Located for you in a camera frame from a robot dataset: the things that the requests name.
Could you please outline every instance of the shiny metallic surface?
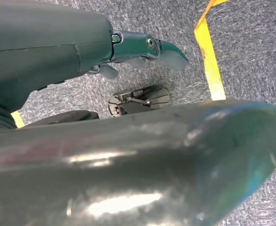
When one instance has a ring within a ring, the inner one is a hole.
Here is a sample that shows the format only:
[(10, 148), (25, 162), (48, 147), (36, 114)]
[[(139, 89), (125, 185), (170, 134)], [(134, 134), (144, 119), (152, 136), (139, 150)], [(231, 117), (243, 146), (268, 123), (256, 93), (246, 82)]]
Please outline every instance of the shiny metallic surface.
[(0, 130), (0, 225), (210, 226), (275, 167), (262, 103)]
[(149, 48), (153, 48), (154, 44), (155, 44), (155, 40), (153, 40), (153, 38), (148, 38), (148, 39), (147, 39), (147, 45)]
[(112, 42), (113, 43), (118, 43), (118, 42), (120, 42), (121, 41), (120, 36), (119, 36), (117, 34), (112, 35), (111, 39), (112, 39)]

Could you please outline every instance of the yellow floor marking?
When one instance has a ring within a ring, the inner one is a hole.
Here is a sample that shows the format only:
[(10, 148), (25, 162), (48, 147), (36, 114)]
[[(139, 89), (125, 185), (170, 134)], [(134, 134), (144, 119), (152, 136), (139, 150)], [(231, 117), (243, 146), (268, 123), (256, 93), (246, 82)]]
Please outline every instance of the yellow floor marking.
[(22, 120), (20, 115), (18, 112), (13, 112), (11, 116), (14, 119), (17, 128), (21, 128), (25, 126), (24, 122)]
[(225, 100), (225, 94), (222, 81), (216, 61), (215, 50), (210, 38), (209, 30), (206, 18), (201, 22), (199, 27), (194, 30), (194, 35), (201, 50), (204, 60), (205, 75), (207, 79), (211, 98), (212, 100)]
[(229, 1), (229, 0), (215, 0), (215, 2), (213, 2), (212, 6), (216, 6), (221, 3), (225, 3), (226, 1)]
[(207, 79), (212, 100), (225, 100), (225, 94), (215, 50), (210, 37), (206, 16), (212, 6), (216, 6), (228, 0), (210, 0), (194, 29), (194, 35), (198, 42), (204, 60), (205, 75)]

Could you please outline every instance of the curved metal cover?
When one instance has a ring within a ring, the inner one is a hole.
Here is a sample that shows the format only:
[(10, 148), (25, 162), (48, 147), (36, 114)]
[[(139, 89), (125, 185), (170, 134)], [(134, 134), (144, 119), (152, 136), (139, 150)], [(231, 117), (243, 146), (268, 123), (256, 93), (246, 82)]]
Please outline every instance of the curved metal cover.
[(275, 167), (261, 103), (0, 130), (0, 226), (211, 226)]
[(110, 42), (104, 16), (31, 0), (0, 0), (0, 51)]

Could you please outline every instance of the robotic finger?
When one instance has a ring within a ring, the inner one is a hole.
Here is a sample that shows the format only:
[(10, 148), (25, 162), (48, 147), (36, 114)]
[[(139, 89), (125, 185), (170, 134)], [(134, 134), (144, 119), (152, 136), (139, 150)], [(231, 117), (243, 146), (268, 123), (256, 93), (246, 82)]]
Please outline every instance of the robotic finger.
[[(113, 55), (110, 63), (128, 63), (134, 68), (144, 66), (147, 61), (155, 61), (160, 65), (164, 65), (175, 71), (184, 70), (188, 60), (179, 48), (174, 44), (160, 39), (155, 39), (151, 35), (128, 32), (113, 31), (111, 36)], [(108, 79), (114, 79), (116, 71), (107, 64), (98, 65), (98, 73)], [(95, 73), (95, 68), (88, 73)]]

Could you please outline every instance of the metal plate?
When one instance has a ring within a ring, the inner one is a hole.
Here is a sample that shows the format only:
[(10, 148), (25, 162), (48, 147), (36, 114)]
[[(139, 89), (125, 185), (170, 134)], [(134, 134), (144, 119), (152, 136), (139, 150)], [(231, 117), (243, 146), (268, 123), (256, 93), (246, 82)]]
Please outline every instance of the metal plate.
[(130, 102), (129, 98), (150, 100), (150, 108), (152, 110), (166, 107), (170, 100), (169, 93), (167, 89), (160, 86), (150, 86), (110, 97), (108, 102), (110, 114), (112, 117), (122, 116), (122, 114), (118, 113), (118, 110), (116, 111), (116, 107), (120, 104)]

